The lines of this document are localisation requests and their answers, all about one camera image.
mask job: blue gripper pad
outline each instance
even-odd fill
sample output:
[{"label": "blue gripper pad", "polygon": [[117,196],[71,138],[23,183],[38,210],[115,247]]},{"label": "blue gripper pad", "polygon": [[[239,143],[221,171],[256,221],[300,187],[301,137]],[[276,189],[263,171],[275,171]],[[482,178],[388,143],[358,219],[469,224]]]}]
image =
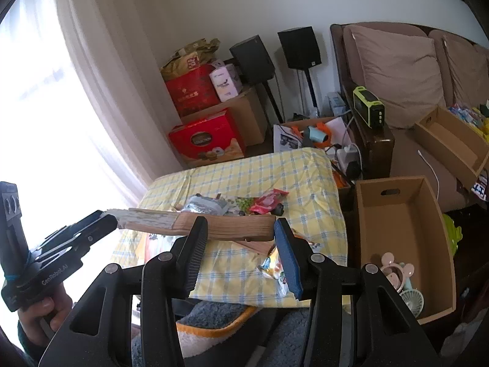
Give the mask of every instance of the blue gripper pad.
[{"label": "blue gripper pad", "polygon": [[301,283],[300,266],[292,249],[292,243],[295,240],[301,239],[294,237],[289,223],[285,218],[277,219],[273,226],[273,232],[289,290],[294,294],[296,299],[300,299],[304,289]]}]

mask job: speaker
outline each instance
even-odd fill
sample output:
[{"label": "speaker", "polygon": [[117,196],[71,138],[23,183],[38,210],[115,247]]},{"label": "speaker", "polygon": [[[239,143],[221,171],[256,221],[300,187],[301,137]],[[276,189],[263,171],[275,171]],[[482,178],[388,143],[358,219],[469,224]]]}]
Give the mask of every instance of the speaker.
[{"label": "speaker", "polygon": [[290,69],[306,70],[321,64],[321,53],[312,27],[298,27],[278,33]]},{"label": "speaker", "polygon": [[229,48],[250,85],[273,79],[275,66],[259,35]]}]

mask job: beige curtain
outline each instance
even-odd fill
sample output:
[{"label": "beige curtain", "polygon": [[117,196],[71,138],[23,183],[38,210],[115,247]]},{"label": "beige curtain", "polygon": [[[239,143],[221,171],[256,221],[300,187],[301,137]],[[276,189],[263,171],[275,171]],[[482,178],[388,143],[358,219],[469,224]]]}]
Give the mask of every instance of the beige curtain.
[{"label": "beige curtain", "polygon": [[146,185],[182,170],[166,137],[181,122],[158,70],[179,40],[162,2],[56,3],[83,88],[129,166]]}]

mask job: hand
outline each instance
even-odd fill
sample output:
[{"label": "hand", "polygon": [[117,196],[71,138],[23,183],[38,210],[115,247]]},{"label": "hand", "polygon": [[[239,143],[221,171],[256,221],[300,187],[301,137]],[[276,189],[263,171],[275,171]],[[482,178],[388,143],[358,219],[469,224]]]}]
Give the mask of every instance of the hand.
[{"label": "hand", "polygon": [[48,296],[25,310],[19,309],[20,325],[29,341],[37,346],[47,347],[50,341],[42,330],[39,320],[41,317],[49,315],[53,310],[56,311],[55,317],[50,322],[51,330],[56,332],[71,312],[72,306],[72,299],[64,290],[63,284],[60,284],[55,289],[53,296]]}]

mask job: sofa armrest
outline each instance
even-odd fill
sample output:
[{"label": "sofa armrest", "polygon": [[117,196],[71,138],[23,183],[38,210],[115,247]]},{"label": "sofa armrest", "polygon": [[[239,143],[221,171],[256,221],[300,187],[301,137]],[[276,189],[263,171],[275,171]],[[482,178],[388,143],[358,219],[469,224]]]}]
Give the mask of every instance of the sofa armrest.
[{"label": "sofa armrest", "polygon": [[356,84],[351,80],[343,82],[342,97],[345,98],[354,117],[350,128],[362,153],[363,176],[365,179],[387,178],[391,172],[394,135],[386,125],[383,128],[373,130],[360,117],[353,105],[355,87]]},{"label": "sofa armrest", "polygon": [[353,105],[353,90],[356,84],[350,77],[348,61],[343,44],[343,26],[331,25],[334,54],[338,67],[341,96],[351,109],[354,122],[351,129],[362,153],[365,179],[386,178],[390,176],[394,136],[387,126],[372,130],[358,115]]}]

